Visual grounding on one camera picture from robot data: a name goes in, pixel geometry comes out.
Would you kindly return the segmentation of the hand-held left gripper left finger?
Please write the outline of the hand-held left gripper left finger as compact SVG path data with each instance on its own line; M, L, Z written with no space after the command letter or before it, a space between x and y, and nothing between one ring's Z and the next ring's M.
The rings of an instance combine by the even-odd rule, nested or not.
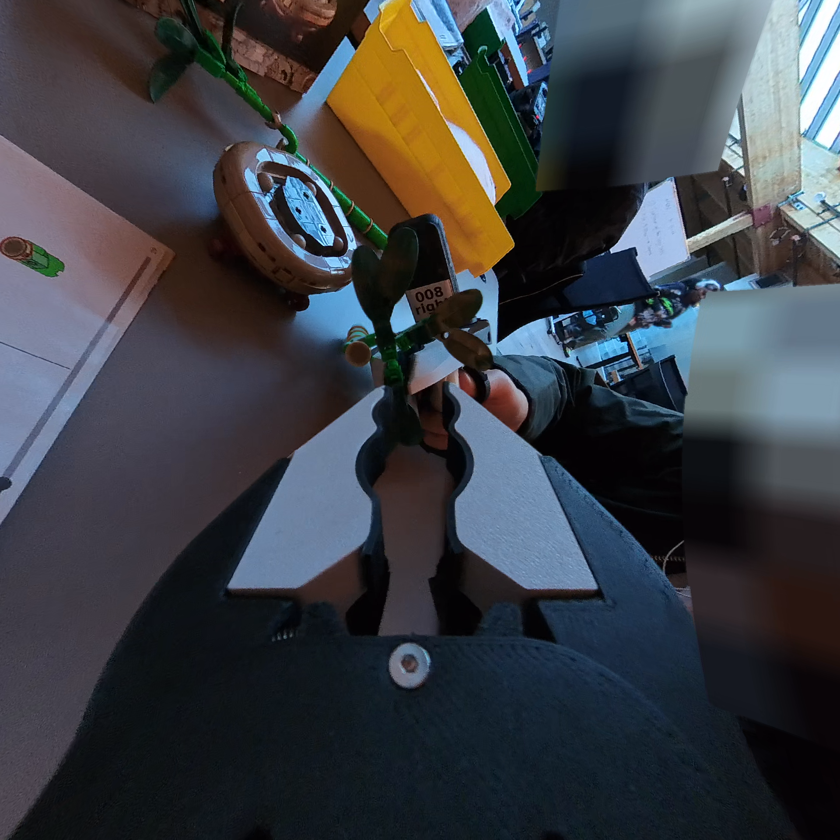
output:
M299 447L227 590L299 606L331 604L352 634L377 634L387 594L381 503L387 388L380 386Z

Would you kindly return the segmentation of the white instruction booklet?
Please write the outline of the white instruction booklet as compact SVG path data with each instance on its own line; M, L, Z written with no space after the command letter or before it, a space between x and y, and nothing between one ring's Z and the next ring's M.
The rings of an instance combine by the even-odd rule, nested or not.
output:
M1 519L174 253L1 139Z

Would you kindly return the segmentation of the green brick bamboo stalk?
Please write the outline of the green brick bamboo stalk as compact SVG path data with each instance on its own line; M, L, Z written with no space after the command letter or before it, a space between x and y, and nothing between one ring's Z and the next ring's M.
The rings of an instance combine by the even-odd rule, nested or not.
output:
M167 48L167 54L154 63L150 72L150 99L153 102L159 101L192 64L204 68L212 77L225 81L238 96L257 111L269 128L280 132L280 150L288 152L312 170L317 181L326 186L337 200L354 230L368 239L376 249L383 250L387 244L386 233L299 152L297 135L282 122L277 112L262 101L257 91L249 84L244 69L235 60L234 30L238 11L243 3L235 2L223 12L222 41L218 41L215 35L203 26L194 1L181 1L180 5L182 11L176 17L161 17L155 26L155 37Z

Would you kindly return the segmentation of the person's right forearm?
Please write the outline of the person's right forearm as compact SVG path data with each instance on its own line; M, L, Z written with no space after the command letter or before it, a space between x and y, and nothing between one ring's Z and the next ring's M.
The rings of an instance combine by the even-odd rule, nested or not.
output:
M519 434L555 459L653 556L684 539L684 417L549 357L495 355L524 393Z

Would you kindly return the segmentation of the white board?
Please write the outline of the white board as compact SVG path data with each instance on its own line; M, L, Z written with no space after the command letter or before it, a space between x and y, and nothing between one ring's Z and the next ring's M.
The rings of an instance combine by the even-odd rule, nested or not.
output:
M611 253L632 248L636 249L637 263L648 279L690 257L673 177L647 190L636 216Z

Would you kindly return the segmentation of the black toy set box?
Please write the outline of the black toy set box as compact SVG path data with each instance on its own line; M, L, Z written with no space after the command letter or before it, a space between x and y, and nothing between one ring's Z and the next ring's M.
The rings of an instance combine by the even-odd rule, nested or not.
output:
M297 93L309 90L367 1L130 1L155 18L179 18L216 39L245 70Z

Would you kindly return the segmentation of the green twig with oval leaves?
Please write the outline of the green twig with oval leaves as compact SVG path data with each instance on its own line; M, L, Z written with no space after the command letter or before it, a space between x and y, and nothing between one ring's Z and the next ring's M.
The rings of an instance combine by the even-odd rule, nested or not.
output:
M419 445L424 431L417 412L408 401L408 383L417 349L438 341L462 365L478 371L491 367L491 352L475 334L466 331L482 304L480 290L468 289L443 297L430 314L410 329L395 333L393 309L409 290L417 267L418 240L407 227L389 236L383 256L359 247L352 258L352 281L356 297L374 328L373 342L383 364L388 395L384 429L394 444Z

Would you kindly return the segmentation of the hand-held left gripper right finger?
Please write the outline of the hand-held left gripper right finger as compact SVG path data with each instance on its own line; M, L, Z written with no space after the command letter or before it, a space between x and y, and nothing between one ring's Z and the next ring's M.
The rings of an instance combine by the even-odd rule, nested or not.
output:
M599 586L539 453L454 383L436 386L443 552L429 581L440 634L470 634L492 606L597 598Z

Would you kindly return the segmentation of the person's right hand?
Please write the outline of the person's right hand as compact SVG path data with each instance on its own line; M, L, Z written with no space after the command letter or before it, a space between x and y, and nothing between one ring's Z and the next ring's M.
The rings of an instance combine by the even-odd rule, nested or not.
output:
M511 431L516 433L525 424L529 415L528 398L501 369L476 371L462 367L458 371L458 386Z

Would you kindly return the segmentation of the grey desk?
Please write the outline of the grey desk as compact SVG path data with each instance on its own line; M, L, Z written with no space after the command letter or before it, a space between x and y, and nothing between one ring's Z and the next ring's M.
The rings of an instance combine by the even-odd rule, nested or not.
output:
M213 170L274 145L199 67L157 103L127 2L2 2L2 135L172 249L168 270L2 525L2 838L49 781L134 612L184 547L371 386L351 289L293 314L213 259Z

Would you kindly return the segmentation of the green plastic bin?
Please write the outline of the green plastic bin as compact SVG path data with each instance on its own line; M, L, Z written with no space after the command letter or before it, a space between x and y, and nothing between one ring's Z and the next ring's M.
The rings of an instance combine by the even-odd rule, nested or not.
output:
M491 58L504 43L501 25L491 6L483 9L463 33L469 63L459 81L511 183L499 193L496 209L502 218L517 218L539 200L538 161Z

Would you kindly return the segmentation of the yellow plastic bin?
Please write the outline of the yellow plastic bin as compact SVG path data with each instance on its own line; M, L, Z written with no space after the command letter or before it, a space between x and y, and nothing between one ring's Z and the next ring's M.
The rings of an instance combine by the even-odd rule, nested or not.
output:
M457 272L512 248L496 209L511 182L411 2L381 5L327 103L409 216L439 217Z

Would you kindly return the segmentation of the tan brick-built pot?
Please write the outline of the tan brick-built pot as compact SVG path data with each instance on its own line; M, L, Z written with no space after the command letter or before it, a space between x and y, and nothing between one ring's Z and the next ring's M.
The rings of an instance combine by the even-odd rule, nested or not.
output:
M351 283L354 231L326 183L297 156L232 144L217 161L213 189L228 239L297 308Z

